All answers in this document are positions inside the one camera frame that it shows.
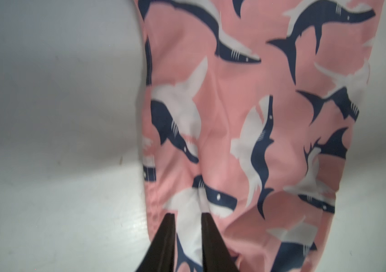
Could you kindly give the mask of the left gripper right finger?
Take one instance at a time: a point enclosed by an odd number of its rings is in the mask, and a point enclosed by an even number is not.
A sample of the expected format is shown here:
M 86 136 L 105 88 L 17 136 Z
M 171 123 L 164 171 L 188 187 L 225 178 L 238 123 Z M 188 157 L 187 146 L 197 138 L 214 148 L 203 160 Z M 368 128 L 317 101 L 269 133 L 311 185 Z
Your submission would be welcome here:
M 210 213 L 203 213 L 202 247 L 204 272 L 239 272 Z

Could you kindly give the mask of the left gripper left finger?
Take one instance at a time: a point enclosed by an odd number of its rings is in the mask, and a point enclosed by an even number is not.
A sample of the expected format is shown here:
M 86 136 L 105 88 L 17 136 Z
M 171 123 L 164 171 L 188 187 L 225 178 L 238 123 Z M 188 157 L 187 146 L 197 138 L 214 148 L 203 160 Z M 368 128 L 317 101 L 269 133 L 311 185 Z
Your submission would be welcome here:
M 167 213 L 136 272 L 173 272 L 175 236 L 175 215 Z

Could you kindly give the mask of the pink patterned garment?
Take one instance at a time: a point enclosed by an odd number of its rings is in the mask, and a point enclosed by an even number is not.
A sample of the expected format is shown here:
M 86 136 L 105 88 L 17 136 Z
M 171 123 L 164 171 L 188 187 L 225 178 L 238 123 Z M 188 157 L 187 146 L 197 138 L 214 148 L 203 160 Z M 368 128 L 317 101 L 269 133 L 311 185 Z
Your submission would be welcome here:
M 382 1 L 136 1 L 148 232 L 175 215 L 202 272 L 210 213 L 241 272 L 313 272 L 370 76 Z

